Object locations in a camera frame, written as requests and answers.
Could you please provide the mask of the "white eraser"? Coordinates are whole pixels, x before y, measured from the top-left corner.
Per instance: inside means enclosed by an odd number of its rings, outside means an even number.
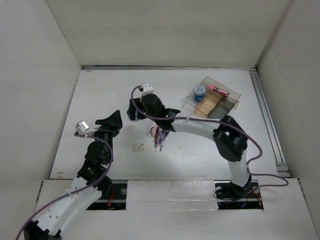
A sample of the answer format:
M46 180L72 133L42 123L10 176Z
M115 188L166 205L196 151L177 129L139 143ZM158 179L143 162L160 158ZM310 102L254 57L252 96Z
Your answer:
M145 145L144 145L143 143L133 144L133 145L132 145L132 149L133 149L135 152L144 151L144 150L145 150Z

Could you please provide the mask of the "blue tape roll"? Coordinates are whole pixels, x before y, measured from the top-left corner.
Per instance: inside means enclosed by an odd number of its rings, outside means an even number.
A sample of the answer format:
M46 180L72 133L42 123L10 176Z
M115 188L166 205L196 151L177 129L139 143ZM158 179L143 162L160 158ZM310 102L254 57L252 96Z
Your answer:
M199 103L201 102L207 94L207 89L203 85L197 85L193 90L193 99Z

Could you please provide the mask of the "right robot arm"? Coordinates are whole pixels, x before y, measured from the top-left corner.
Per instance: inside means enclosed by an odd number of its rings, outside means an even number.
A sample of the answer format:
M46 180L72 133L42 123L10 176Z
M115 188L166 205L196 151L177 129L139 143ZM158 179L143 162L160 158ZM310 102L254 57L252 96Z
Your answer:
M240 133L241 127L231 116L215 122L208 118L188 119L180 110L166 108L153 93L132 97L127 115L132 121L148 118L164 131L188 133L214 141L219 154L227 160L231 174L230 184L218 191L220 195L238 199L249 192L252 177L246 162L248 138Z

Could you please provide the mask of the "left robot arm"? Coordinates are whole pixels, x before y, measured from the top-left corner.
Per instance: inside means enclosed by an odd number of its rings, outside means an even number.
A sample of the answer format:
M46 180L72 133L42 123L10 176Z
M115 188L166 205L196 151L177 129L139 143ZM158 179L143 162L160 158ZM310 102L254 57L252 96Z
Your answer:
M23 225L26 240L61 240L80 213L99 198L107 198L113 181L107 176L113 158L113 139L123 127L121 112L95 121L90 128L84 121L75 127L75 137L92 139L84 162L66 191L37 210Z

